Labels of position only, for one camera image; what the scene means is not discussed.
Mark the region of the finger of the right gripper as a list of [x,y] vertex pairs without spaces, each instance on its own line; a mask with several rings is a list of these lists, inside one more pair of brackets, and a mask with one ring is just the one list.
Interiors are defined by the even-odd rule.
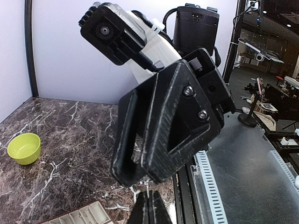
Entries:
[[124,187],[139,182],[147,173],[131,158],[136,135],[143,136],[156,77],[151,77],[125,94],[118,103],[117,133],[111,174]]
[[194,72],[185,60],[178,60],[155,78],[141,165],[154,182],[164,182],[220,131]]

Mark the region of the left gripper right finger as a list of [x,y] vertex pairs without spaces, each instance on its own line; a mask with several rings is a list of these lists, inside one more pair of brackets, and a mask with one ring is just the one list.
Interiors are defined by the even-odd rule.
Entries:
[[149,224],[172,224],[169,213],[158,191],[149,191]]

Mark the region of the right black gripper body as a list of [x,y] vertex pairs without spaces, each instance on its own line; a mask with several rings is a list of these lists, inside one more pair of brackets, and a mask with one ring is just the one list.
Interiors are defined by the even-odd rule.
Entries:
[[177,8],[173,46],[192,70],[183,81],[182,95],[172,123],[173,149],[201,149],[219,135],[224,115],[236,107],[219,70],[215,39],[216,9]]

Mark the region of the beige jewelry tray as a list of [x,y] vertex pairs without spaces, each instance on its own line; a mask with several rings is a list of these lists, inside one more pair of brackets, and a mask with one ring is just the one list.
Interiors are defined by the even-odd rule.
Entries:
[[114,224],[102,203],[97,200],[41,224]]

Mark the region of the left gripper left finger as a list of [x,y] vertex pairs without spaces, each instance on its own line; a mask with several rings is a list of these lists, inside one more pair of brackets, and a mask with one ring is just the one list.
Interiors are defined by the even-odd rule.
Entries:
[[148,224],[149,210],[148,210],[148,195],[141,192],[138,194],[136,203],[131,211],[127,224]]

